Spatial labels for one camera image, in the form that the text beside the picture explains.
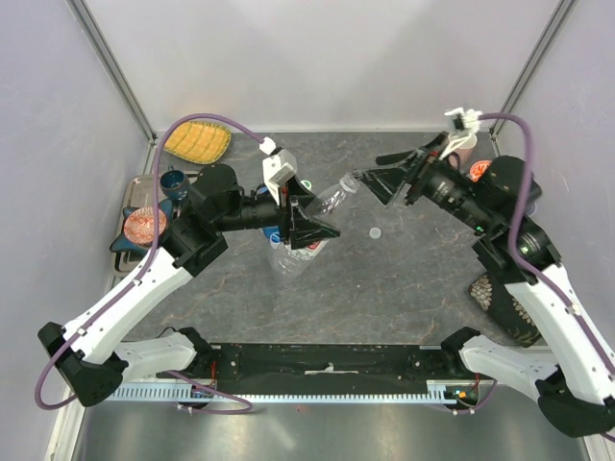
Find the red label clear bottle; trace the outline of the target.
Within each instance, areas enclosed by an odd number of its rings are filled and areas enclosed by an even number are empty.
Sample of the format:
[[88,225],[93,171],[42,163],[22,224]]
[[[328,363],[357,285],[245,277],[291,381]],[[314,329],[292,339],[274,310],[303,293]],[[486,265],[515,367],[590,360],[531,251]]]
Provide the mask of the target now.
[[[318,205],[307,207],[308,216],[319,218],[321,221],[342,230],[350,215],[350,209],[356,201],[360,186],[361,183],[352,173],[345,174],[336,185],[331,186],[318,196]],[[290,250],[289,255],[300,264],[309,265],[330,241],[330,239],[325,239],[310,244],[304,249]]]

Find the white bottle cap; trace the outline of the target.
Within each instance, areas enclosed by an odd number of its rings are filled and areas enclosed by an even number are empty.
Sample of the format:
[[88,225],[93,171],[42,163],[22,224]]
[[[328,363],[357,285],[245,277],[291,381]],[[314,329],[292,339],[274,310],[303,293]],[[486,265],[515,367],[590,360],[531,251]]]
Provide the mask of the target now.
[[369,230],[369,236],[371,239],[377,240],[380,239],[382,235],[381,229],[373,227]]

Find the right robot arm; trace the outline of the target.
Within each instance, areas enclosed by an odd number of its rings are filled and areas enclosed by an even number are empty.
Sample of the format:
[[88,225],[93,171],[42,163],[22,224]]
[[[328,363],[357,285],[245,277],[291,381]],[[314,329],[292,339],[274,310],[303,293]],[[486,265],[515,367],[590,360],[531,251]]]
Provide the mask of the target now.
[[614,351],[575,294],[561,255],[525,213],[541,194],[523,160],[492,160],[477,181],[428,147],[382,156],[354,177],[385,206],[401,191],[406,205],[421,198],[471,228],[478,260],[528,313],[555,361],[528,357],[462,328],[442,344],[440,366],[450,377],[488,376],[524,394],[561,433],[614,435]]

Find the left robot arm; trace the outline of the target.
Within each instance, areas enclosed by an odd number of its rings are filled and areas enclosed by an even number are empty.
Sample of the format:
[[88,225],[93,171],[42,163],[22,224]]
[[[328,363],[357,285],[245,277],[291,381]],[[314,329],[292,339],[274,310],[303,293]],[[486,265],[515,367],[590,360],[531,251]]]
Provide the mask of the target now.
[[84,407],[104,401],[124,382],[159,373],[203,376],[218,353],[194,328],[141,342],[125,341],[126,334],[227,250],[227,231],[277,226],[294,250],[338,237],[340,229],[308,214],[316,200],[295,177],[272,198],[246,195],[226,164],[204,167],[180,215],[128,276],[78,318],[39,330],[47,367],[60,373]]

